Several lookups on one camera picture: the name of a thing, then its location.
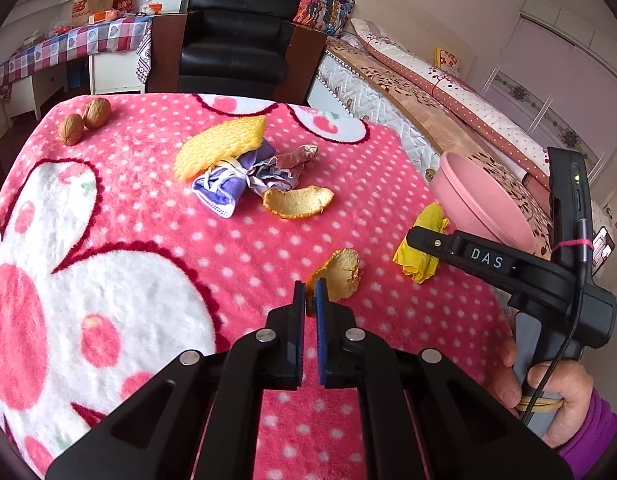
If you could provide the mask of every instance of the pink plastic basin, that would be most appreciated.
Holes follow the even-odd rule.
[[[533,252],[533,232],[518,206],[486,171],[465,156],[442,154],[431,190],[460,231]]]

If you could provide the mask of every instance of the human hand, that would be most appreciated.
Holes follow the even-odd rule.
[[[489,393],[515,416],[519,416],[515,407],[522,398],[522,388],[513,373],[517,357],[517,346],[510,338],[500,348],[500,363],[488,388]],[[537,388],[549,365],[542,363],[529,370],[526,380],[530,386]],[[564,404],[542,436],[547,446],[555,448],[566,444],[582,427],[591,403],[593,378],[579,362],[563,360],[557,365],[544,391],[559,394],[564,399]]]

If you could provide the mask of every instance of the tan rubber band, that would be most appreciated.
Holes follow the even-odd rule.
[[[529,405],[530,397],[524,396],[520,403],[516,406],[516,409],[519,412],[523,412],[526,410],[526,407]],[[564,399],[545,399],[544,397],[540,397],[531,410],[533,413],[550,413],[557,412],[562,405],[564,404]]]

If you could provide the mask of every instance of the silver bolt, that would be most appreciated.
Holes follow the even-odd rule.
[[[427,348],[422,350],[420,354],[423,361],[432,365],[438,364],[442,360],[442,354],[440,354],[435,348]]]
[[[275,330],[271,328],[263,328],[255,333],[255,339],[260,343],[268,343],[277,337]]]
[[[366,337],[366,333],[361,328],[350,328],[345,335],[349,341],[361,341]]]
[[[180,362],[184,366],[190,366],[196,364],[200,360],[200,354],[195,350],[187,350],[180,354]]]

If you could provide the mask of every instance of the dark floor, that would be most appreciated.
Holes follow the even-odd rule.
[[[44,117],[56,104],[79,95],[88,94],[90,94],[90,87],[88,85],[80,86],[66,93],[64,93],[63,90],[59,90],[42,105],[42,117]],[[0,139],[0,160],[2,161],[2,167],[6,173],[11,169],[24,143],[37,125],[38,121],[35,119],[34,112],[27,112],[13,118],[13,127]]]

